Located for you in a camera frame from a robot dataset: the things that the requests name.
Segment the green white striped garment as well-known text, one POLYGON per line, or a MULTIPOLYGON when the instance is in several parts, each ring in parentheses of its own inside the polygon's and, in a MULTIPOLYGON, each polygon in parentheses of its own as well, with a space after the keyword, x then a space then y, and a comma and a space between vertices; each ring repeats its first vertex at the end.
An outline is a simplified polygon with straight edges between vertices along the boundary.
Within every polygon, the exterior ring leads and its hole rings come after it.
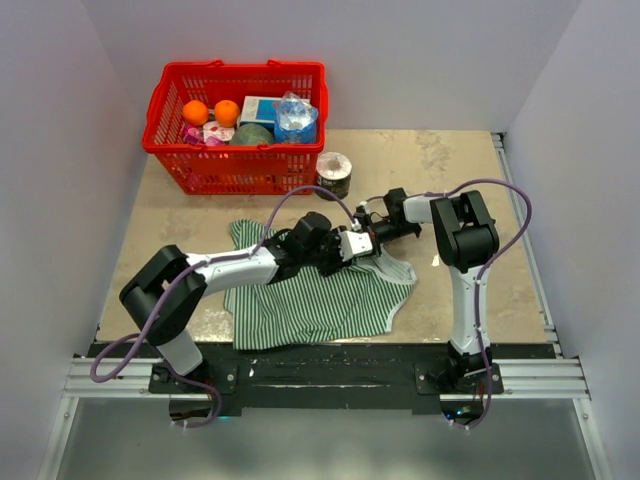
POLYGON ((224 307, 237 350, 324 343, 391 332, 416 283, 410 263, 383 252, 329 277, 304 267, 283 282, 228 290, 224 307))

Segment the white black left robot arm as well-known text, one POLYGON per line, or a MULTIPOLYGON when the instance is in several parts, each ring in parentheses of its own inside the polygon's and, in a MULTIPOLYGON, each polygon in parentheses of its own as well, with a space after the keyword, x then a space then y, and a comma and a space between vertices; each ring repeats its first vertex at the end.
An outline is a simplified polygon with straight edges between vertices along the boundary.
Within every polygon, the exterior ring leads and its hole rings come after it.
POLYGON ((142 338, 173 369, 173 382, 185 392, 196 392, 206 383, 207 368, 187 324, 202 298, 288 280, 306 266, 328 276, 372 251, 362 229, 334 228, 325 216, 309 212, 293 228, 234 252, 185 254, 175 245, 166 246, 126 284, 119 299, 142 338))

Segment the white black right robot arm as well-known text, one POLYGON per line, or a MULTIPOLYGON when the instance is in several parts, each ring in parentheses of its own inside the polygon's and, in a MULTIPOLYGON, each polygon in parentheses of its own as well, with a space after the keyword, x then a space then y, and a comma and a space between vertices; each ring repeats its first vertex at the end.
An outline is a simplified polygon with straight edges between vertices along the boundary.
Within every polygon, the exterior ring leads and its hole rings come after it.
POLYGON ((387 214, 380 216, 362 205, 358 215, 378 246, 419 236, 424 224, 433 226, 440 260, 452 282, 453 328, 447 354, 434 381, 459 393, 469 392, 492 366, 486 320, 490 261, 500 240, 480 192, 459 196, 408 196, 396 188, 382 197, 387 214))

